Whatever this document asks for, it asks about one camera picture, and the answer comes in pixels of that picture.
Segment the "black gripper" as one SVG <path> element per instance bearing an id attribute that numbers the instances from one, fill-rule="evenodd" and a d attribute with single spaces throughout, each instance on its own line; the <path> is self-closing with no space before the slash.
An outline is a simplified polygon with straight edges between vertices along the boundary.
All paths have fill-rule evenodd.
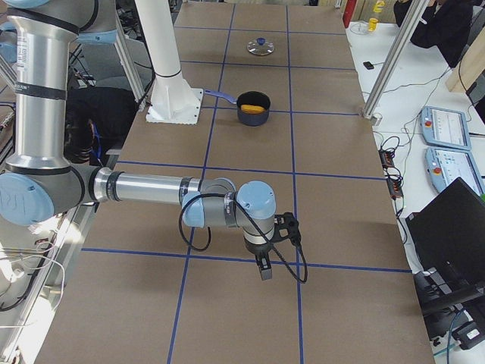
<path id="1" fill-rule="evenodd" d="M 246 249 L 255 256 L 259 274 L 263 281 L 272 279 L 270 253 L 273 252 L 282 264 L 288 264 L 276 247 L 278 243 L 289 241 L 299 255 L 302 254 L 302 235 L 299 222 L 292 212 L 275 215 L 273 227 L 264 230 L 262 223 L 249 219 L 249 231 L 245 229 Z"/>

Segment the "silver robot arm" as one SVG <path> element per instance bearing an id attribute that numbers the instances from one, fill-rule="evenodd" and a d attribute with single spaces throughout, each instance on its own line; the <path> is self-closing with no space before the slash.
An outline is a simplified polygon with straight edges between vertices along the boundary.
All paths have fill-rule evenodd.
<path id="1" fill-rule="evenodd" d="M 178 204 L 179 228 L 241 228 L 263 279 L 277 243 L 301 246 L 299 224 L 276 212 L 262 181 L 127 174 L 70 163 L 63 153 L 70 44 L 120 41 L 113 1 L 9 1 L 17 31 L 16 140 L 1 175 L 1 214 L 17 225 L 45 221 L 88 202 Z"/>

